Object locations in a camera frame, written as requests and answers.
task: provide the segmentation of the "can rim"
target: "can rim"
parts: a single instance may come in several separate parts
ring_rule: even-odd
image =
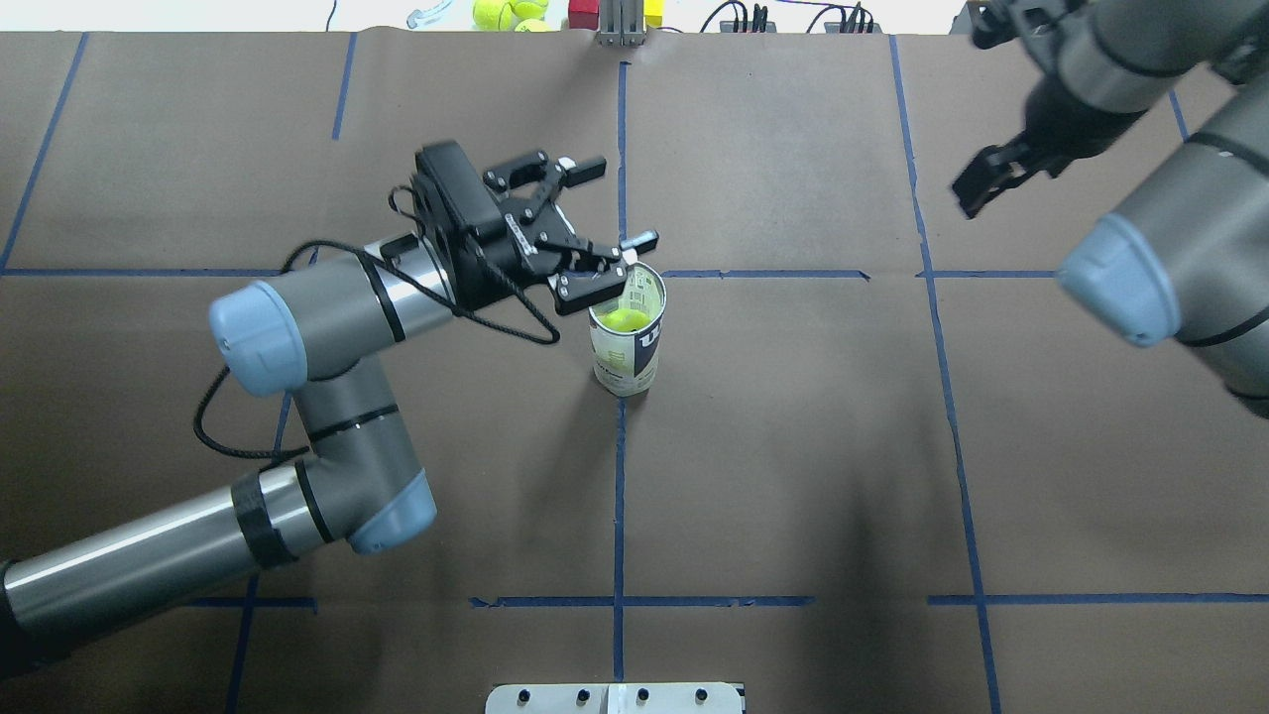
[[[595,313],[595,308],[594,307],[586,307],[586,311],[590,313],[590,323],[591,323],[591,326],[599,327],[599,328],[604,330],[605,332],[608,332],[608,334],[610,334],[613,336],[636,336],[636,335],[643,332],[645,330],[647,330],[648,327],[651,327],[654,323],[656,323],[657,320],[661,318],[662,315],[665,315],[665,279],[661,278],[661,273],[659,273],[655,269],[652,269],[652,265],[648,265],[647,263],[645,263],[642,260],[638,260],[633,265],[629,266],[629,269],[632,271],[636,270],[636,269],[638,269],[638,268],[643,268],[645,270],[652,273],[652,276],[656,279],[656,288],[661,290],[661,308],[657,309],[656,315],[652,316],[652,321],[650,321],[646,326],[640,327],[640,328],[637,328],[634,331],[617,331],[617,330],[609,327],[608,325],[605,325],[604,322],[599,321],[599,315]]]

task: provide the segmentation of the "tennis ball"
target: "tennis ball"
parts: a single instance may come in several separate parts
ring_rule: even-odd
[[[515,11],[509,0],[476,0],[472,5],[472,22],[483,30],[511,29]]]
[[[551,32],[551,25],[542,20],[529,18],[515,25],[515,32]]]
[[[650,325],[652,322],[652,317],[642,309],[618,307],[607,315],[600,315],[599,321],[613,331],[632,332]]]
[[[511,10],[527,20],[541,20],[547,15],[547,1],[548,0],[511,0]]]

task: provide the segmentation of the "cylindrical container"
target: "cylindrical container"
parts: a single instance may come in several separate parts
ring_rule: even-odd
[[[665,282],[643,263],[634,263],[621,297],[590,308],[590,346],[595,379],[617,397],[638,394],[656,377]]]

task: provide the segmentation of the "blue plastic object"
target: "blue plastic object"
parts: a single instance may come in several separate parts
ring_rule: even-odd
[[[1101,216],[1066,256],[1057,282],[1107,326],[1138,346],[1181,328],[1176,290],[1146,236],[1118,213]]]
[[[369,555],[401,545],[428,530],[434,520],[437,502],[428,487],[426,471],[421,471],[383,510],[348,536],[348,543],[359,555]]]
[[[268,397],[308,379],[299,326],[269,283],[256,280],[212,302],[209,320],[225,364],[249,393]]]

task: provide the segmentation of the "robotic arm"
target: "robotic arm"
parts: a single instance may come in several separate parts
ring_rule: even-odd
[[[1269,419],[1269,1],[994,0],[981,48],[1022,38],[1044,77],[1024,128],[952,184],[966,217],[1043,170],[1105,151],[1185,72],[1211,62],[1239,95],[1057,270],[1090,312],[1141,346],[1189,346]]]
[[[556,204],[562,189],[600,178],[603,159],[534,151],[477,174],[444,142],[421,148],[416,165],[415,232],[363,249],[312,241],[348,254],[212,304],[235,378],[256,397],[293,392],[312,454],[0,564],[0,678],[324,544],[371,554],[410,540],[437,509],[376,353],[454,315],[499,326],[475,311],[510,294],[528,306],[530,284],[551,285],[561,315],[582,309],[621,294],[638,252],[656,247],[655,231],[595,245]],[[511,194],[530,183],[528,198]],[[557,340],[533,312],[552,337],[532,339]]]

